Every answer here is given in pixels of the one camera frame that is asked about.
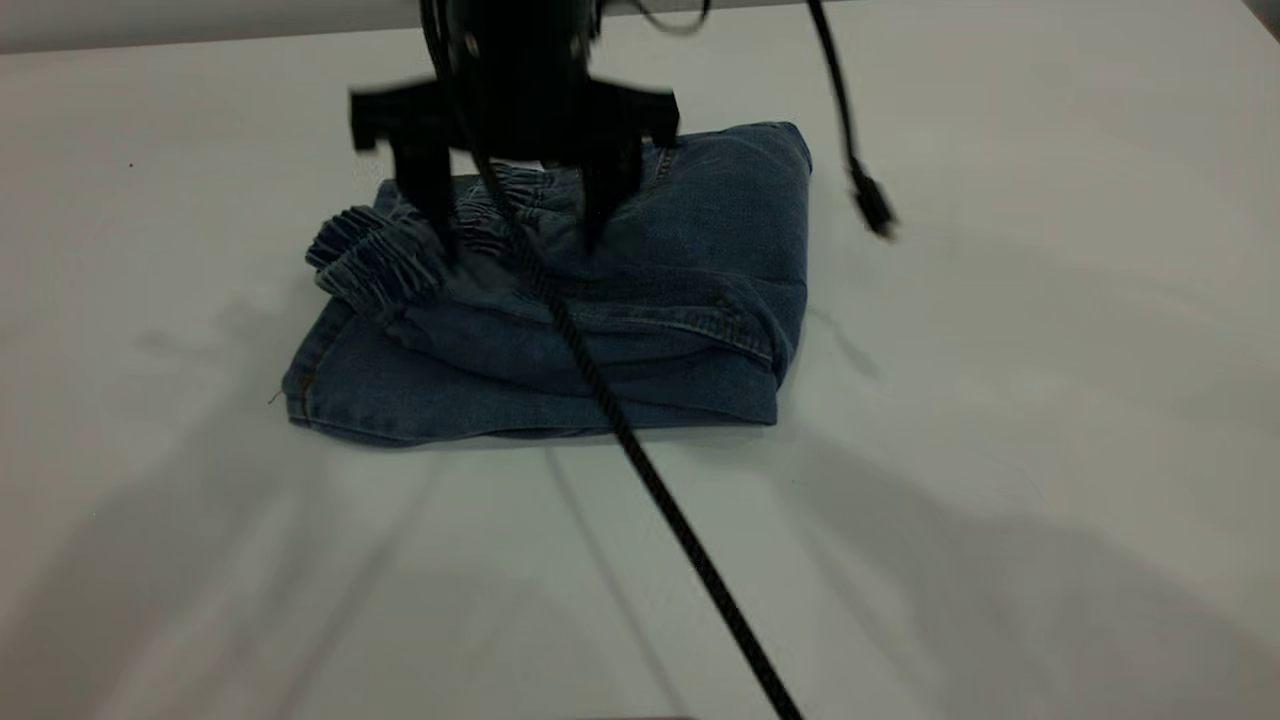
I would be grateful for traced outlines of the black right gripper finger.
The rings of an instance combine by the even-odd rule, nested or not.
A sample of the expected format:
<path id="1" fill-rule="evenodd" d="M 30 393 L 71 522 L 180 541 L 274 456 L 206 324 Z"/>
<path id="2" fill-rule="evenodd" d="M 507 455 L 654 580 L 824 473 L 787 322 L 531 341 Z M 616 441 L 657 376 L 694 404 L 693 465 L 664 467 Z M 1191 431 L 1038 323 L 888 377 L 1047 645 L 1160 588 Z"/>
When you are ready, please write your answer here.
<path id="1" fill-rule="evenodd" d="M 585 161 L 586 251 L 596 250 L 607 223 L 640 183 L 640 150 L 603 150 Z"/>
<path id="2" fill-rule="evenodd" d="M 401 150 L 399 191 L 426 219 L 448 266 L 458 259 L 452 231 L 453 179 L 448 150 Z"/>

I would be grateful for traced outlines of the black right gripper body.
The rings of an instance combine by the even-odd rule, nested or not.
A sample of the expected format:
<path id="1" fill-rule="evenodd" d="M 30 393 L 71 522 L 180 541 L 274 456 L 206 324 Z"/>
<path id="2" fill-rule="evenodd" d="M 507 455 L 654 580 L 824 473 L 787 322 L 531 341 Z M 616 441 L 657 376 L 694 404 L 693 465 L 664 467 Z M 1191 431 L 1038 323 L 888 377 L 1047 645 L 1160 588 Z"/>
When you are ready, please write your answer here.
<path id="1" fill-rule="evenodd" d="M 421 1 L 434 76 L 353 91 L 355 149 L 422 145 L 576 164 L 644 140 L 672 143 L 680 124 L 672 92 L 590 74 L 602 9 L 600 1 Z"/>

